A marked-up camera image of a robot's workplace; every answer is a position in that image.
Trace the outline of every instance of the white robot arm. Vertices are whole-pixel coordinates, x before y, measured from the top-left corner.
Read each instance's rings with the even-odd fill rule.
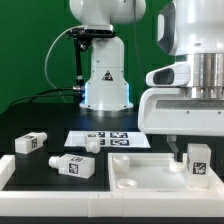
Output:
[[[74,17],[85,25],[105,25],[112,23],[134,22],[140,20],[145,13],[145,0],[70,0],[70,8]]]
[[[70,0],[70,8],[83,24],[82,32],[92,38],[91,77],[80,107],[107,116],[132,108],[124,80],[124,44],[111,24],[141,19],[145,0]]]

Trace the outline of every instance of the table surface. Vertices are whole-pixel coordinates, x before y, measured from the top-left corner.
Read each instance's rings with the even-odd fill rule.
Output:
[[[17,104],[0,115],[0,155],[15,154],[14,139],[30,132],[46,132],[44,146],[28,155],[16,155],[16,171],[5,191],[109,191],[108,152],[149,152],[151,149],[102,147],[97,155],[84,147],[64,147],[68,132],[75,131],[139,131],[137,110],[120,117],[97,117],[80,113],[73,104]],[[89,179],[58,175],[48,166],[50,156],[65,153],[96,159],[96,172]],[[204,218],[9,218],[0,223],[223,223]]]

